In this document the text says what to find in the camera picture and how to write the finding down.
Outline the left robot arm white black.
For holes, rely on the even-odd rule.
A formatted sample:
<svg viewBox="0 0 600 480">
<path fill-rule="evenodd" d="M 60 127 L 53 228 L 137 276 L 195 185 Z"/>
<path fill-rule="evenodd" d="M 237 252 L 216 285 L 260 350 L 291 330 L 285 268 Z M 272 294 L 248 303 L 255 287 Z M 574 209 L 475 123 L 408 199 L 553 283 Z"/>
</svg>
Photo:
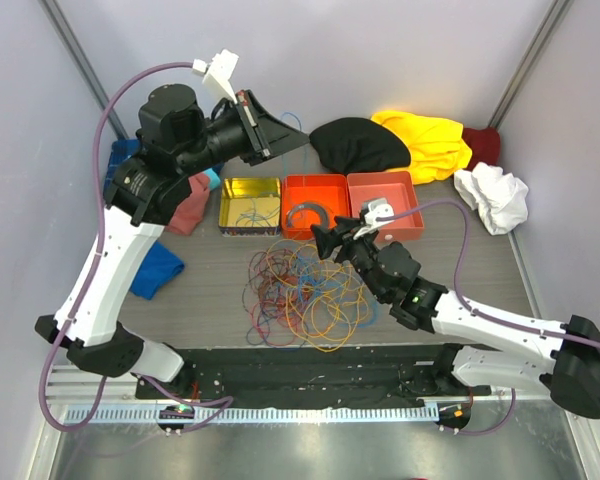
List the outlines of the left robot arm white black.
<svg viewBox="0 0 600 480">
<path fill-rule="evenodd" d="M 220 101 L 205 117 L 192 88 L 166 85 L 149 94 L 138 116 L 140 148 L 116 169 L 106 189 L 104 232 L 65 303 L 55 314 L 39 317 L 35 330 L 65 348 L 82 371 L 149 376 L 167 396 L 180 399 L 193 385 L 182 356 L 129 332 L 118 320 L 132 281 L 190 195 L 191 176 L 233 158 L 258 165 L 309 138 L 270 115 L 250 90 Z"/>
</svg>

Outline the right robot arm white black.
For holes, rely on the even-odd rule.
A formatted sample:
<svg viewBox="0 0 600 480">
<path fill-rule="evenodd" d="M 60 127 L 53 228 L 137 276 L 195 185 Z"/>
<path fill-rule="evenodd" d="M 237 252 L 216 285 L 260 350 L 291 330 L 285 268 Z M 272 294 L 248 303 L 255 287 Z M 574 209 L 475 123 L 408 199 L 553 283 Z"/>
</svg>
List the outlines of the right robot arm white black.
<svg viewBox="0 0 600 480">
<path fill-rule="evenodd" d="M 432 369 L 440 393 L 475 386 L 548 392 L 559 407 L 600 419 L 600 330 L 593 321 L 542 320 L 469 300 L 420 276 L 401 243 L 377 247 L 358 219 L 339 217 L 335 227 L 311 231 L 319 257 L 349 263 L 399 324 L 467 340 Z"/>
</svg>

